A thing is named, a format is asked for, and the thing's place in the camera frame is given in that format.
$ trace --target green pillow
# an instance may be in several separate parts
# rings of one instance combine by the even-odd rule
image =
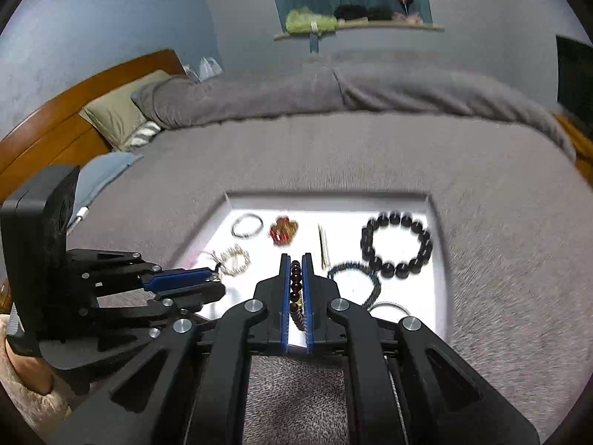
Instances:
[[[130,136],[146,122],[144,115],[132,102],[131,94],[149,83],[161,82],[168,78],[167,72],[156,70],[88,102],[82,107],[79,115],[93,124],[109,144],[125,151]]]

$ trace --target silver screw head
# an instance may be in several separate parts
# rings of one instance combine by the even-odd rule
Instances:
[[[330,305],[331,309],[336,311],[346,311],[350,307],[350,303],[348,302],[348,300],[345,300],[344,298],[336,298],[334,300],[331,300]]]
[[[192,322],[185,318],[177,320],[175,323],[173,323],[173,330],[176,333],[186,333],[190,329],[192,329]]]
[[[263,308],[263,303],[260,300],[249,300],[245,302],[245,309],[250,313],[257,313]]]
[[[408,331],[418,331],[422,326],[422,321],[413,316],[406,316],[401,323]]]

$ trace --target gray blanket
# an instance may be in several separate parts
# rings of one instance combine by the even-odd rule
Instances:
[[[222,75],[204,83],[174,76],[150,83],[132,99],[147,118],[169,130],[348,110],[480,117],[532,126],[575,158],[558,122],[520,92],[483,75],[423,62],[307,62],[284,73]]]
[[[70,247],[140,251],[166,265],[224,191],[428,192],[451,259],[450,345],[542,439],[591,376],[593,194],[532,127],[397,112],[296,115],[164,132],[143,154],[100,194]],[[254,358],[244,443],[348,443],[339,369]]]

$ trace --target wall shelf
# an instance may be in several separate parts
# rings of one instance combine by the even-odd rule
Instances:
[[[346,30],[352,28],[403,28],[411,30],[426,30],[443,32],[445,31],[444,25],[437,25],[435,23],[408,23],[408,22],[394,22],[394,21],[372,21],[372,22],[343,22],[339,23],[336,30]],[[274,35],[274,40],[283,40],[284,38],[295,38],[295,37],[306,37],[307,33],[279,33]]]

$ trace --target light blue pillow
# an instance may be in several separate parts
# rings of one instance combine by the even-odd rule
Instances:
[[[88,162],[80,170],[78,176],[74,196],[74,210],[69,224],[72,224],[75,220],[76,213],[80,208],[88,207],[106,185],[113,182],[128,167],[141,158],[141,155],[134,155],[131,152],[110,152],[95,157]]]

